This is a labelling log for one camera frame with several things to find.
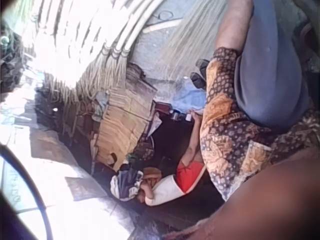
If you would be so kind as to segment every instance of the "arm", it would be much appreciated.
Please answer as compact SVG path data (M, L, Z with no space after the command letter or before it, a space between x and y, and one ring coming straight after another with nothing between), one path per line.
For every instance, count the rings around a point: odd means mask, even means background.
M201 122L202 122L202 118L200 115L198 115L194 111L191 114L194 119L191 138L190 138L189 146L180 160L183 163L183 165L186 167L192 162L192 160L194 159L197 153L197 148L200 142L200 128L201 128Z
M215 49L242 52L253 12L253 0L231 0L216 37Z

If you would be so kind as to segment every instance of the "blurred object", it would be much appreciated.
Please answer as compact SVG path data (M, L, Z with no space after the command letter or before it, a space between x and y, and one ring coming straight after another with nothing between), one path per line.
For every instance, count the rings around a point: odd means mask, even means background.
M191 114L188 113L188 114L186 115L186 117L185 117L185 120L188 121L188 122L191 122L191 118L192 118Z
M157 130L158 127L161 125L162 121L159 118L159 116L160 116L159 113L156 112L153 117L152 124L151 124L150 130L147 135L148 137L150 137L155 132L155 130Z
M1 21L1 93L11 92L20 82L24 70L22 42L6 21Z
M142 171L132 168L130 164L122 164L118 174L111 179L112 195L123 202L133 199L138 194L143 176Z
M171 115L171 119L174 121L179 121L179 115L180 112L174 109Z
M172 106L170 103L165 103L165 102L156 102L154 110L157 112L162 112L164 114L170 114L170 111L172 109Z
M320 74L319 72L305 72L309 95L312 98L315 109L320 111Z
M300 8L307 18L310 20L313 29L315 31L315 35L317 38L318 44L320 43L320 22L319 22L319 15L320 15L320 1L319 0L293 0L293 2Z
M96 122L101 122L104 112L108 104L108 94L104 91L98 91L92 101L92 107L94 108L94 114L92 119Z
M145 136L142 135L138 144L133 150L133 154L144 162L150 161L155 154L155 143L153 137L150 136L145 138Z
M181 23L182 19L175 19L175 20L169 20L169 21L163 21L157 24L149 25L145 27L142 32L144 34L148 34L153 31L158 31L161 29L167 29L167 28L172 28L176 27Z

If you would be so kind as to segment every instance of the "dry grass fringe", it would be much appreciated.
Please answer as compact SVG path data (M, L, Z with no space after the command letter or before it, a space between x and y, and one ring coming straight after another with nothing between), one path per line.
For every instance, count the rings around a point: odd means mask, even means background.
M105 90L111 88L114 85L116 68L117 68L117 59L116 57L114 57L114 54L112 53L108 57L108 60L106 61L106 65L105 65L105 78L104 78Z
M122 89L126 87L127 60L128 56L121 54L115 69L117 87Z
M195 70L197 59L213 48L227 0L197 0L162 49L163 79L176 80Z

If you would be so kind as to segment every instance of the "gray cloth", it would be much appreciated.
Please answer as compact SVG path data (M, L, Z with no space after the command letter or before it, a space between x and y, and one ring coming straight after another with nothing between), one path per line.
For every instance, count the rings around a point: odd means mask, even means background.
M254 0L247 40L236 63L239 107L260 126L288 129L306 111L308 89L294 46L277 26L271 0Z

